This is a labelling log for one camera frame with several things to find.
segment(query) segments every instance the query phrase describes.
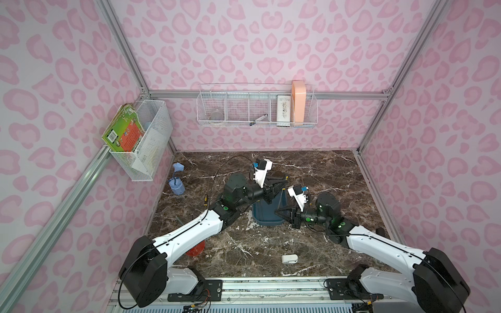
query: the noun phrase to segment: white wire basket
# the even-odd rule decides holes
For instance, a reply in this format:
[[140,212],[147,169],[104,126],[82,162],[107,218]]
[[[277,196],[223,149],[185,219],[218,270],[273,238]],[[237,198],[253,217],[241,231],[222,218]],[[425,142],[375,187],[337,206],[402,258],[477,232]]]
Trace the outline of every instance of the white wire basket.
[[[313,128],[318,121],[318,101],[315,86],[306,85],[303,122],[277,122],[277,96],[292,93],[290,84],[201,84],[196,99],[197,121],[202,126],[234,127],[301,127]],[[218,112],[221,120],[210,120]],[[263,115],[264,119],[256,121]]]
[[143,100],[136,110],[143,127],[151,122],[134,152],[113,152],[132,181],[152,181],[172,133],[172,123],[164,101]]

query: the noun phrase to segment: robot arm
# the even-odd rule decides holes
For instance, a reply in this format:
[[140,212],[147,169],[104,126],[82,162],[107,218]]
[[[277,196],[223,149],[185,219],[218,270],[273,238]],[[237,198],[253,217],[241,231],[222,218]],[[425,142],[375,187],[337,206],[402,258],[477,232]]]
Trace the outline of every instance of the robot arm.
[[299,201],[298,206],[278,210],[276,214],[295,228],[301,222],[322,225],[333,242],[370,255],[400,272],[379,271],[361,264],[350,273],[346,285],[337,286],[341,288],[338,292],[386,294],[417,304],[426,313],[461,310],[470,289],[442,251],[412,248],[369,231],[344,218],[341,204],[328,192],[319,195],[312,212],[298,207],[301,209]]
[[139,307],[147,306],[161,294],[201,294],[205,279],[194,269],[171,268],[188,250],[210,236],[220,233],[240,216],[239,207],[258,200],[271,203],[284,189],[286,178],[267,178],[272,162],[257,159],[254,181],[241,173],[231,175],[223,193],[199,217],[154,240],[143,236],[136,240],[119,272]]

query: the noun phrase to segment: barcode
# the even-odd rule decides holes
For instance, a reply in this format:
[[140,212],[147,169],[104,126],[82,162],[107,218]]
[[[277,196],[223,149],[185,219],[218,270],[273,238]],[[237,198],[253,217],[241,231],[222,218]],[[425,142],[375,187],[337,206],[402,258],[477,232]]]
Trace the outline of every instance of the barcode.
[[115,139],[117,139],[117,137],[117,133],[115,133],[115,131],[112,129],[107,138],[110,142],[115,142]]

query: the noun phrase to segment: green book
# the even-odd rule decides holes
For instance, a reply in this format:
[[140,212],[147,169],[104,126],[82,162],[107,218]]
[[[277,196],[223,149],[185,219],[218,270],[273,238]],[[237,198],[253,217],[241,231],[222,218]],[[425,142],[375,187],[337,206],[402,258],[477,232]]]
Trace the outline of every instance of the green book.
[[106,128],[102,138],[112,151],[133,152],[144,136],[144,129],[139,122],[132,104],[123,105]]

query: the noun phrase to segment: red bowl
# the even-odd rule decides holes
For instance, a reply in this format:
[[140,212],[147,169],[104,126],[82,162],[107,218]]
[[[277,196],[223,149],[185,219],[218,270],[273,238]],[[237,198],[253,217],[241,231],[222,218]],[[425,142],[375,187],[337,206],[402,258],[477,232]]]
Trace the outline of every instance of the red bowl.
[[200,255],[205,248],[205,240],[202,241],[201,243],[197,244],[195,247],[191,248],[186,252],[186,255],[188,256],[197,256]]

